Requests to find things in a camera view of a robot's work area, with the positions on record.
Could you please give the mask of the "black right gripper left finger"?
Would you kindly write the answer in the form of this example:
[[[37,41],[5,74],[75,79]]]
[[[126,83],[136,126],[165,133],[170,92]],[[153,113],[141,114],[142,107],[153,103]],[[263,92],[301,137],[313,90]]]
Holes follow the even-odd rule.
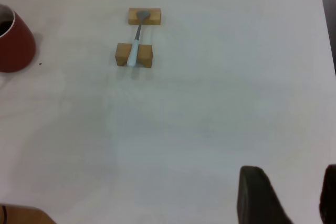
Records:
[[[292,223],[268,176],[257,166],[242,166],[240,169],[237,217],[242,224]]]

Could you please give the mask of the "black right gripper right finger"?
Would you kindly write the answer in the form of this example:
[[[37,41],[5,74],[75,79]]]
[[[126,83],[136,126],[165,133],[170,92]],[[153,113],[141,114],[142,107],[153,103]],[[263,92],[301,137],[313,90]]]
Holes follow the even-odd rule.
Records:
[[[322,223],[335,224],[335,164],[325,170],[320,196],[320,216]]]

